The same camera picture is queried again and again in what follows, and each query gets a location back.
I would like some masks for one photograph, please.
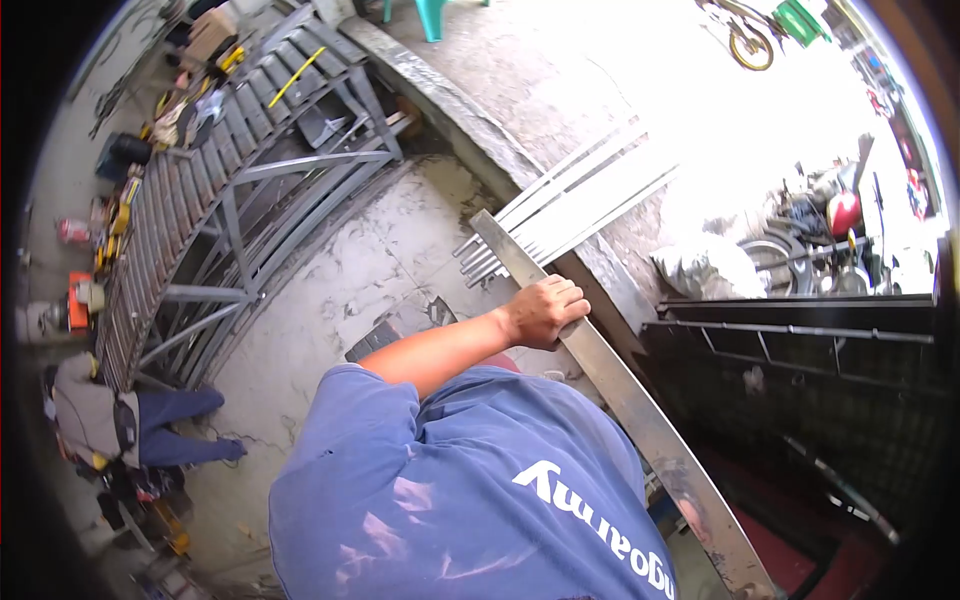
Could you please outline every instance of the person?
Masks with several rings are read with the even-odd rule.
[[[246,454],[239,440],[186,438],[165,427],[217,410],[224,405],[219,392],[204,388],[115,394],[93,381],[97,367],[97,359],[83,352],[60,363],[54,374],[46,414],[56,423],[68,454],[96,470],[118,457],[139,468],[235,461]]]
[[[550,276],[324,375],[270,490],[287,597],[675,598],[634,446],[502,354],[555,348],[583,295]]]

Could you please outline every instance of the green plastic chair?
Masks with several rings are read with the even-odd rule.
[[[446,0],[417,0],[417,12],[420,13],[420,23],[429,42],[440,41],[444,38],[444,4]],[[483,0],[488,7],[490,0]],[[390,0],[383,0],[383,22],[390,22]]]

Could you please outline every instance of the metal gate frame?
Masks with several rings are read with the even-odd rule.
[[[387,124],[363,68],[366,55],[326,27],[310,5],[284,19],[265,44],[238,71],[241,81],[225,88],[223,117],[209,139],[190,151],[155,153],[146,165],[108,284],[107,308],[98,319],[96,353],[116,390],[127,391],[134,381],[196,387],[290,252],[381,167],[402,159],[396,134],[411,119]],[[275,101],[304,63],[300,77]],[[330,92],[353,113],[346,132],[314,155],[256,164]],[[296,196],[245,243],[240,216],[270,180],[289,174],[303,174]],[[238,205],[236,186],[255,182]],[[199,269],[182,273],[201,235],[215,241]],[[165,302],[179,304],[168,324],[157,319]]]

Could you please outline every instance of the yellow handle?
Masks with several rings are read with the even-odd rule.
[[[297,69],[297,72],[294,73],[294,76],[290,78],[290,81],[287,82],[286,84],[284,84],[283,87],[280,89],[280,91],[276,93],[276,96],[274,96],[274,99],[270,101],[270,104],[267,105],[267,108],[273,108],[273,107],[274,107],[274,104],[276,104],[276,101],[279,100],[280,97],[283,96],[283,92],[287,91],[287,88],[290,87],[290,85],[291,85],[294,81],[297,80],[297,77],[300,76],[300,73],[302,73],[303,71],[305,71],[305,70],[306,70],[306,67],[308,67],[308,66],[310,66],[311,64],[313,64],[313,61],[316,60],[317,57],[320,55],[320,53],[321,53],[322,51],[324,51],[324,50],[326,50],[326,46],[321,46],[321,47],[320,47],[320,50],[318,50],[317,52],[313,53],[313,56],[310,57],[309,59],[307,59],[306,62],[305,62],[299,69]]]

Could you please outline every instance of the metal grille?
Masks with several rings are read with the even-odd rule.
[[[292,74],[322,47],[271,107]],[[136,379],[196,386],[290,251],[377,170],[402,158],[395,133],[409,120],[387,124],[363,70],[365,55],[327,28],[309,5],[288,16],[253,56],[234,74],[237,82],[224,87],[223,116],[210,137],[186,153],[155,153],[146,165],[98,322],[96,352],[114,389],[127,391]],[[258,164],[300,119],[319,114],[317,103],[331,92],[352,113],[344,131],[314,155]],[[304,177],[284,209],[245,240],[240,215],[269,180],[290,174]],[[258,185],[238,205],[236,186],[252,182]],[[187,268],[184,258],[201,234],[215,241],[199,267]],[[179,304],[169,311],[172,319],[157,318],[164,302]]]
[[[955,398],[932,346],[930,297],[885,300],[678,302],[645,326],[651,354],[639,360],[687,427],[758,460],[791,460],[783,437],[798,440],[908,529]]]

